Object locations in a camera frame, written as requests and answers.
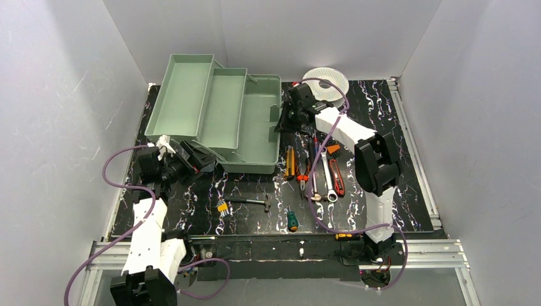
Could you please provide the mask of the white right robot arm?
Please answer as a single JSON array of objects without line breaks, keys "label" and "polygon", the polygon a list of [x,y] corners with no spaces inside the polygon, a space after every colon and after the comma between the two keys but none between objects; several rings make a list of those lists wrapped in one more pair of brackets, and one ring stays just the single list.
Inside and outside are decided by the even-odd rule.
[{"label": "white right robot arm", "polygon": [[333,138],[350,150],[355,158],[355,178],[365,194],[367,223],[360,235],[368,260],[385,259],[396,245],[397,226],[393,223],[393,202],[402,174],[396,141],[392,133],[381,135],[374,129],[355,122],[347,111],[350,102],[344,91],[338,90],[344,102],[336,107],[330,101],[318,99],[305,78],[289,88],[276,131],[300,131],[312,126],[327,136],[320,144],[315,161],[323,159],[323,151]]}]

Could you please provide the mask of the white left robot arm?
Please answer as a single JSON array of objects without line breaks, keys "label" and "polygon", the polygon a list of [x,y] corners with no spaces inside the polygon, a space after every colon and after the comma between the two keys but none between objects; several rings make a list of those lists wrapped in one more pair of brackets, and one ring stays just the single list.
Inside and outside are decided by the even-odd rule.
[{"label": "white left robot arm", "polygon": [[139,167],[133,191],[134,231],[120,276],[110,283],[116,305],[176,305],[174,280],[187,254],[186,236],[164,233],[171,186],[190,184],[213,170],[216,158],[192,146],[161,135],[155,143],[138,147]]}]

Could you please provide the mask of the red needle nose pliers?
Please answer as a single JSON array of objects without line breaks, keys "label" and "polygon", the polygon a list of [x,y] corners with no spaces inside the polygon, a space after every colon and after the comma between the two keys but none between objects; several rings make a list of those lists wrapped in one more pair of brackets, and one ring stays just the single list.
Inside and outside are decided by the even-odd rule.
[{"label": "red needle nose pliers", "polygon": [[309,175],[309,161],[305,161],[304,171],[301,171],[301,167],[297,167],[296,180],[299,183],[299,192],[301,198],[306,198],[306,184],[308,182]]}]

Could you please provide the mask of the green plastic tool box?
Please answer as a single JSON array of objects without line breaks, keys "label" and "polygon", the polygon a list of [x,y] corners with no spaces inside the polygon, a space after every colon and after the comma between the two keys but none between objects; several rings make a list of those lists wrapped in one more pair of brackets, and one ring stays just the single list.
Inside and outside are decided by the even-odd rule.
[{"label": "green plastic tool box", "polygon": [[145,129],[213,155],[229,173],[270,175],[279,161],[281,78],[226,68],[212,54],[172,54]]}]

